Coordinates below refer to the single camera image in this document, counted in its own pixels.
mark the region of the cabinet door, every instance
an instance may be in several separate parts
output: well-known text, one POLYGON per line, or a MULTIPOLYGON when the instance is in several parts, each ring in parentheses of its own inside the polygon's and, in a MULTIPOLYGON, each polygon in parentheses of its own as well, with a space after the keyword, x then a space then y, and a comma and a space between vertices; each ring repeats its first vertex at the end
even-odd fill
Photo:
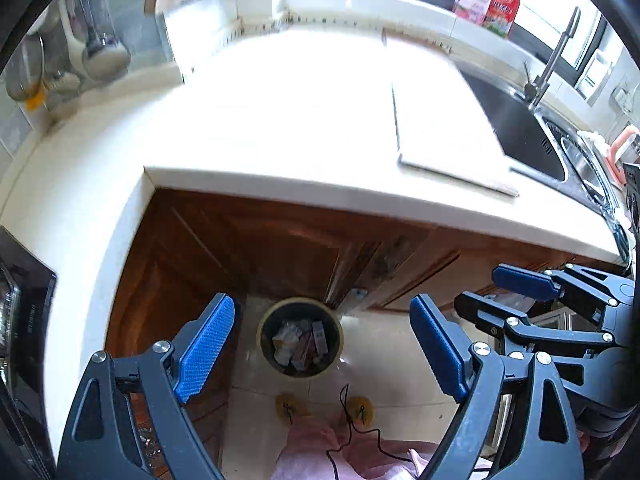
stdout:
POLYGON ((171 339, 217 292, 237 283, 171 206, 153 197, 129 251, 111 311, 106 349, 116 357, 171 339))
POLYGON ((376 287, 426 230, 392 219, 220 195, 168 192, 173 208, 248 294, 336 307, 367 266, 376 287))
MULTIPOLYGON (((113 356, 146 351, 159 339, 172 339, 196 319, 217 292, 242 300, 241 280, 213 255, 163 193, 156 193, 143 217, 120 278, 111 311, 106 350, 113 356)), ((213 462, 220 462, 226 402, 230 389, 241 313, 202 391, 186 405, 196 432, 213 462)), ((144 396, 131 396, 141 435, 153 434, 144 396)), ((169 478, 161 454, 150 453, 156 476, 169 478)))
POLYGON ((414 296, 429 294, 437 306, 448 310, 456 296, 466 290, 481 296, 495 292, 491 275, 498 264, 543 270, 570 259, 568 253, 516 240, 435 228, 399 273, 398 280, 408 286, 396 287, 399 292, 395 295, 384 296, 380 290, 370 305, 406 311, 414 296))

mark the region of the white countertop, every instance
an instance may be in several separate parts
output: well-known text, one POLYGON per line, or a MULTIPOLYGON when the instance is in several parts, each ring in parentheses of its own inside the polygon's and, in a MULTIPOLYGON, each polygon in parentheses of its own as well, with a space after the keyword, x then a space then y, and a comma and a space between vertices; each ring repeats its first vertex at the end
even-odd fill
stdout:
MULTIPOLYGON (((82 110, 45 136, 0 223, 58 275, 44 377, 55 455, 154 187, 370 212, 618 259, 600 216, 524 176, 513 173, 520 195, 511 198, 399 167, 383 54, 373 34, 251 38, 183 86, 82 110)), ((447 106, 453 118, 463 110, 447 106)))

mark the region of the stainless steel sink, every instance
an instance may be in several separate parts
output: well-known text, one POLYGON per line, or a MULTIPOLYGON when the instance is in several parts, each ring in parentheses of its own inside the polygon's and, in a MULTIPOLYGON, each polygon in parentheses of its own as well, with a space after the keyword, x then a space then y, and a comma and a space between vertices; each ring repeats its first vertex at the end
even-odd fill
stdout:
POLYGON ((560 145, 569 158, 569 161, 571 161, 575 171, 580 175, 589 195, 591 195, 596 202, 604 205, 607 195, 593 166, 593 162, 584 155, 584 148, 580 146, 580 139, 562 136, 560 145))
POLYGON ((507 156, 540 171, 559 182, 567 170, 558 152, 558 144, 546 126, 547 110, 528 109, 524 95, 503 79, 459 64, 466 82, 478 99, 502 149, 507 156))
POLYGON ((628 239, 616 217, 620 204, 597 155, 576 128, 543 104, 529 110, 523 92, 500 77, 463 61, 456 64, 494 127, 504 153, 511 157, 511 170, 601 214, 628 268, 628 239))

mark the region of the white floor tile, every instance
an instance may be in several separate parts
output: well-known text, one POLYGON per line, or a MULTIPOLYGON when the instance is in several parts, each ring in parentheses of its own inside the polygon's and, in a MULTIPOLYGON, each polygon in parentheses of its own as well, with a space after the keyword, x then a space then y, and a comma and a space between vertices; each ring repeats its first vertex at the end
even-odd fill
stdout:
POLYGON ((337 368, 311 381, 310 402, 338 402, 341 388, 377 407, 450 402, 440 390, 406 314, 361 312, 342 318, 344 349, 337 368))
POLYGON ((257 325, 271 301, 249 298, 244 309, 229 399, 222 472, 227 480, 268 480, 286 443, 274 397, 292 392, 329 424, 340 417, 338 395, 369 397, 374 427, 386 440, 439 442, 457 405, 444 396, 418 345, 406 314, 362 312, 342 318, 342 361, 317 379, 277 374, 256 348, 257 325))
POLYGON ((258 324, 273 301, 262 298, 248 298, 242 313, 242 326, 238 340, 238 352, 231 384, 235 388, 276 396, 291 392, 306 399, 309 381, 294 380, 277 373, 265 361, 256 343, 258 324))
POLYGON ((287 441, 274 397, 231 390, 222 450, 226 480, 267 480, 287 441))

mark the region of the black appliance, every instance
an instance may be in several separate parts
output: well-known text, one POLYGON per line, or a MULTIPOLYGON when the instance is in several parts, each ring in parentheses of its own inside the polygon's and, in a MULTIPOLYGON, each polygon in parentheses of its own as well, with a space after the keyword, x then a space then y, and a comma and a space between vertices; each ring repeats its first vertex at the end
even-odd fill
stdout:
POLYGON ((55 285, 56 275, 0 228, 0 471, 27 464, 40 478, 55 475, 42 387, 55 285))

